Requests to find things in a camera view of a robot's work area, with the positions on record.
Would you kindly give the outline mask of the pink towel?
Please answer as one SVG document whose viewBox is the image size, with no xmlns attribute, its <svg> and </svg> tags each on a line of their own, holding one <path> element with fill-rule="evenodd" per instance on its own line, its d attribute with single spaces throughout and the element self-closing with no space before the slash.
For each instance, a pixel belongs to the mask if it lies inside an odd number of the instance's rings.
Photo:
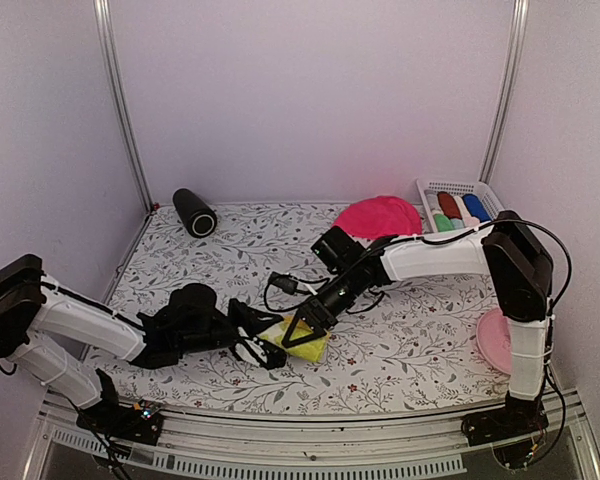
<svg viewBox="0 0 600 480">
<path fill-rule="evenodd" d="M 369 240 L 423 232 L 416 208 L 395 196 L 377 196 L 353 203 L 339 214 L 334 226 L 350 236 Z"/>
</svg>

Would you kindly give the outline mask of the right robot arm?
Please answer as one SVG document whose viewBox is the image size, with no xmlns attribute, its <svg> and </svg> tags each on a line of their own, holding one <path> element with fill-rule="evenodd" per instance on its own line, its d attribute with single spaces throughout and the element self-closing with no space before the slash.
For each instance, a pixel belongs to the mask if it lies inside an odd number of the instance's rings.
<svg viewBox="0 0 600 480">
<path fill-rule="evenodd" d="M 535 420 L 549 355 L 548 331 L 561 299 L 554 293 L 554 262 L 537 238 L 547 228 L 522 219 L 512 210 L 473 228 L 429 235 L 388 235 L 362 246 L 334 226 L 312 247 L 333 279 L 303 301 L 289 325 L 299 322 L 311 332 L 294 338 L 286 332 L 283 347 L 293 348 L 322 338 L 338 316 L 371 287 L 411 278 L 489 275 L 499 308 L 508 320 L 512 373 L 497 427 L 517 436 Z"/>
</svg>

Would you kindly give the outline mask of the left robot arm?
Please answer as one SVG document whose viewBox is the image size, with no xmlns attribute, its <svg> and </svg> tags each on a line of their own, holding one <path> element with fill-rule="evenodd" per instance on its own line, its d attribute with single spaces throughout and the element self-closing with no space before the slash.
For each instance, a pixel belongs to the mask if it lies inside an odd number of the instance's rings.
<svg viewBox="0 0 600 480">
<path fill-rule="evenodd" d="M 276 316 L 232 300 L 216 307 L 215 291 L 189 283 L 173 291 L 157 313 L 135 318 L 72 291 L 45 274 L 42 260 L 25 254 L 0 269 L 0 359 L 24 368 L 44 386 L 62 393 L 108 434 L 128 426 L 112 379 L 83 365 L 56 336 L 96 347 L 145 370 L 175 366 L 189 353 L 227 348 L 239 360 L 272 370 L 287 354 L 259 337 Z"/>
</svg>

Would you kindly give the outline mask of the floral tablecloth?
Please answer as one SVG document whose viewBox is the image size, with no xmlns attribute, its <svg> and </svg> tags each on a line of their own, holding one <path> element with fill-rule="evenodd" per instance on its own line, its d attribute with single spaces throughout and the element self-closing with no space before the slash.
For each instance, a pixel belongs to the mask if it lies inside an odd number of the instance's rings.
<svg viewBox="0 0 600 480">
<path fill-rule="evenodd" d="M 268 288 L 272 272 L 326 276 L 311 245 L 340 213 L 337 204 L 226 204 L 204 239 L 191 237 L 171 207 L 151 218 L 111 300 L 127 316 L 152 314 L 188 283 L 213 288 L 225 310 L 236 298 L 278 308 L 293 297 Z M 108 373 L 118 393 L 179 407 L 274 415 L 403 413 L 500 400 L 507 377 L 481 356 L 478 319 L 497 304 L 479 275 L 415 278 L 364 296 L 340 317 L 322 359 L 292 357 L 265 370 L 215 350 L 178 365 L 143 370 L 92 349 L 87 362 Z"/>
</svg>

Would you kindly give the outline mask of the black cylindrical bottle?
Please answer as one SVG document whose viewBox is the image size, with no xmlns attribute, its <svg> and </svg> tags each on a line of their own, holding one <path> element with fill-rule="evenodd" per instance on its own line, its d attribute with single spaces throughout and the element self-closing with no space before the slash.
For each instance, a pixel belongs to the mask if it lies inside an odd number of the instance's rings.
<svg viewBox="0 0 600 480">
<path fill-rule="evenodd" d="M 195 193 L 180 188 L 173 194 L 172 200 L 189 235 L 193 238 L 205 238 L 214 232 L 218 223 L 216 213 Z"/>
</svg>

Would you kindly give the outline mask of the green item in basket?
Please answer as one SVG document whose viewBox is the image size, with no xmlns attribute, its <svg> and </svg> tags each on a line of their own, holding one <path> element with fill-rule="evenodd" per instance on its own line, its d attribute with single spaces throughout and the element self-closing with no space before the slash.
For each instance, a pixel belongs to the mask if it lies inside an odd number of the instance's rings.
<svg viewBox="0 0 600 480">
<path fill-rule="evenodd" d="M 444 214 L 434 214 L 433 220 L 438 232 L 448 232 L 455 229 L 452 221 Z"/>
</svg>

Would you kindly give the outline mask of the pink plate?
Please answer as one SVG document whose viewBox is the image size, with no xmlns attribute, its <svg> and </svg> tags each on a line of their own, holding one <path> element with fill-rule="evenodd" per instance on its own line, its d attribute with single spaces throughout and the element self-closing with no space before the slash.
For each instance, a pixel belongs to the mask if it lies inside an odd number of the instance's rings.
<svg viewBox="0 0 600 480">
<path fill-rule="evenodd" d="M 476 342 L 488 364 L 501 373 L 512 372 L 511 339 L 508 320 L 500 308 L 494 308 L 477 322 Z"/>
</svg>

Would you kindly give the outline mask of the white item in basket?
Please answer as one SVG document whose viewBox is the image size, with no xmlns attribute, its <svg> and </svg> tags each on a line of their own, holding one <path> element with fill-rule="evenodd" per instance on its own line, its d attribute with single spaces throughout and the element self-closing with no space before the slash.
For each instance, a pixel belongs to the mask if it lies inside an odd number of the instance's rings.
<svg viewBox="0 0 600 480">
<path fill-rule="evenodd" d="M 439 204 L 437 193 L 432 190 L 425 190 L 424 193 L 431 215 L 443 215 L 443 210 Z"/>
</svg>

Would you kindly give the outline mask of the light blue item in basket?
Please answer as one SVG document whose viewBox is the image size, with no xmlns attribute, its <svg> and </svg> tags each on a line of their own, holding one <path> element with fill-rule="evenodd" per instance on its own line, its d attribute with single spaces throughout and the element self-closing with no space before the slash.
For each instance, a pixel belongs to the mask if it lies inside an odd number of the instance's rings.
<svg viewBox="0 0 600 480">
<path fill-rule="evenodd" d="M 463 222 L 462 219 L 451 218 L 450 221 L 451 221 L 451 224 L 452 224 L 452 226 L 453 226 L 453 228 L 455 230 L 460 230 L 460 229 L 463 229 L 465 227 L 465 224 L 464 224 L 464 222 Z"/>
</svg>

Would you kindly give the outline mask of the red item in basket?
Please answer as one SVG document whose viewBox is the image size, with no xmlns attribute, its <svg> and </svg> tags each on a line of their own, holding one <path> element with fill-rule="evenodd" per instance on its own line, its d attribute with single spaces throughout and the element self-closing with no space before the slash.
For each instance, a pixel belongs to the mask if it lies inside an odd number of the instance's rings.
<svg viewBox="0 0 600 480">
<path fill-rule="evenodd" d="M 443 214 L 449 219 L 458 218 L 462 219 L 460 209 L 454 199 L 454 197 L 448 192 L 440 191 L 437 193 L 439 204 L 443 210 Z"/>
</svg>

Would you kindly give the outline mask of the pink item in basket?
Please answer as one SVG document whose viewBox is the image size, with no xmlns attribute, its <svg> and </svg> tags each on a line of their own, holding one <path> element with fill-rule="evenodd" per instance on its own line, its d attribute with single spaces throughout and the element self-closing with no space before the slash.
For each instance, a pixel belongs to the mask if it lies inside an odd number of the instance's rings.
<svg viewBox="0 0 600 480">
<path fill-rule="evenodd" d="M 469 227 L 475 227 L 480 224 L 480 220 L 474 216 L 469 216 L 463 219 L 464 224 Z"/>
</svg>

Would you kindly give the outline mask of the white plastic basket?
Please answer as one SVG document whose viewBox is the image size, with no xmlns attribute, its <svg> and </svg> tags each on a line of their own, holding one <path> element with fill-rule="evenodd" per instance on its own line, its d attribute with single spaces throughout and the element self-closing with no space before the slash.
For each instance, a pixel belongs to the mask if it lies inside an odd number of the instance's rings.
<svg viewBox="0 0 600 480">
<path fill-rule="evenodd" d="M 417 179 L 423 222 L 429 232 L 439 227 L 473 227 L 493 220 L 505 209 L 497 195 L 483 182 Z"/>
</svg>

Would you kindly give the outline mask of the front aluminium rail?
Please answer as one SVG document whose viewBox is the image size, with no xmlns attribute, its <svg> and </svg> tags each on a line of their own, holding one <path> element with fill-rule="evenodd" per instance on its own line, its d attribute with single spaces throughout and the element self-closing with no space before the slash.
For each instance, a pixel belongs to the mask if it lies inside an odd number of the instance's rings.
<svg viewBox="0 0 600 480">
<path fill-rule="evenodd" d="M 578 393 L 544 399 L 549 428 L 520 469 L 522 437 L 471 444 L 465 410 L 267 416 L 173 407 L 154 446 L 123 444 L 134 479 L 600 479 L 600 454 Z"/>
</svg>

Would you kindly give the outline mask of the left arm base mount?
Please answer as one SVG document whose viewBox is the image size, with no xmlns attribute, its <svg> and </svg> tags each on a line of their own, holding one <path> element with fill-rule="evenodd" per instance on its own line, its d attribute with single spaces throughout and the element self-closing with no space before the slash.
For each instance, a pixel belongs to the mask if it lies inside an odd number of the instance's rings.
<svg viewBox="0 0 600 480">
<path fill-rule="evenodd" d="M 119 403 L 100 400 L 95 405 L 78 409 L 76 424 L 79 428 L 107 438 L 126 440 L 156 446 L 161 436 L 164 417 L 147 413 Z"/>
</svg>

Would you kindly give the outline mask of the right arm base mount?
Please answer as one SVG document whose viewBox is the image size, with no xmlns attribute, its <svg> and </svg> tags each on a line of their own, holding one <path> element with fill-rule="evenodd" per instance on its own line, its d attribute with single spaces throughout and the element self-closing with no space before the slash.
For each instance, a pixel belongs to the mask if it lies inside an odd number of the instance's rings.
<svg viewBox="0 0 600 480">
<path fill-rule="evenodd" d="M 508 440 L 540 432 L 549 426 L 542 409 L 500 407 L 465 415 L 461 432 L 470 446 Z"/>
</svg>

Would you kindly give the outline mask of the left aluminium frame post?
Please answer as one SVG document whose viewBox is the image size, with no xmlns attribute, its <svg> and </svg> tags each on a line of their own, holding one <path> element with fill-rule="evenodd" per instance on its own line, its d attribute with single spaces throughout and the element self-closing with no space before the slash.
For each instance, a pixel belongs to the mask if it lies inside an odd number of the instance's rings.
<svg viewBox="0 0 600 480">
<path fill-rule="evenodd" d="M 94 0 L 93 7 L 101 53 L 104 61 L 104 68 L 109 83 L 123 146 L 131 169 L 132 179 L 143 209 L 147 213 L 151 213 L 154 208 L 154 202 L 141 162 L 131 121 L 131 115 L 126 101 L 124 84 L 115 44 L 110 2 L 106 0 Z"/>
</svg>

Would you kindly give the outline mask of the aluminium frame post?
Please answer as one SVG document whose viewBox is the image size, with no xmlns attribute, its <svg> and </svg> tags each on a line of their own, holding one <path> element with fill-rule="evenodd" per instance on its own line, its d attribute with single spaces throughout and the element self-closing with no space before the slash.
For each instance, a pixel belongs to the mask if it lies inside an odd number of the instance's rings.
<svg viewBox="0 0 600 480">
<path fill-rule="evenodd" d="M 147 213 L 151 213 L 154 208 L 154 202 L 141 162 L 131 121 L 131 115 L 126 101 L 124 84 L 115 44 L 110 2 L 106 0 L 94 0 L 93 7 L 101 53 L 104 61 L 104 68 L 109 83 L 123 146 L 131 169 L 132 179 L 143 209 Z"/>
<path fill-rule="evenodd" d="M 504 73 L 501 81 L 494 120 L 489 134 L 479 180 L 489 184 L 493 178 L 504 133 L 507 116 L 514 95 L 515 83 L 524 50 L 530 2 L 515 0 L 511 17 Z"/>
</svg>

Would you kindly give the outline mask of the right aluminium frame post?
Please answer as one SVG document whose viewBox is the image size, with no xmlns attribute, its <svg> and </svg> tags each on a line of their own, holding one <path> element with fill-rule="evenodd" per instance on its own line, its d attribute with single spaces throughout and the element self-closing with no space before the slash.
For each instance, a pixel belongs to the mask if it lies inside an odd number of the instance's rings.
<svg viewBox="0 0 600 480">
<path fill-rule="evenodd" d="M 504 73 L 501 81 L 494 120 L 489 134 L 479 180 L 489 184 L 493 178 L 504 133 L 507 116 L 514 95 L 515 83 L 524 50 L 530 2 L 515 0 L 511 17 Z"/>
</svg>

